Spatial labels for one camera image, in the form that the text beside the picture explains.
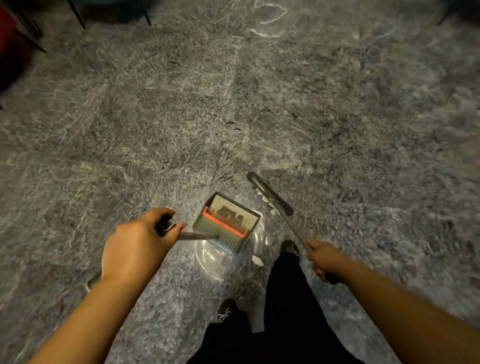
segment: foot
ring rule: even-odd
[[[227,298],[222,302],[220,308],[218,309],[218,312],[216,314],[217,322],[221,324],[238,310],[239,309],[237,307],[237,304],[235,303],[235,300],[233,298]]]
[[[280,247],[280,253],[287,253],[292,255],[292,257],[295,258],[297,263],[300,261],[300,250],[292,240],[283,241]]]

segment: person's left hand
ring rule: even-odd
[[[103,250],[102,280],[133,283],[143,288],[150,282],[186,225],[180,223],[160,237],[155,225],[164,214],[173,216],[175,211],[154,208],[137,220],[117,227]]]

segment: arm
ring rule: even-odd
[[[319,277],[336,273],[407,363],[480,363],[480,332],[409,293],[328,243],[309,241],[308,259]]]
[[[155,208],[117,228],[105,244],[101,282],[38,350],[30,364],[105,361],[123,321],[185,226],[178,224],[163,238],[157,235],[155,224],[164,214],[174,213],[167,208]]]

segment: person's right arm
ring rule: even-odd
[[[479,364],[480,331],[348,258],[329,243],[308,241],[312,268],[340,277],[403,364]]]

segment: person's left arm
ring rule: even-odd
[[[108,355],[137,299],[160,268],[185,224],[159,237],[155,224],[164,214],[154,208],[135,221],[118,226],[102,255],[102,280],[73,314],[38,350],[30,364],[98,364]]]

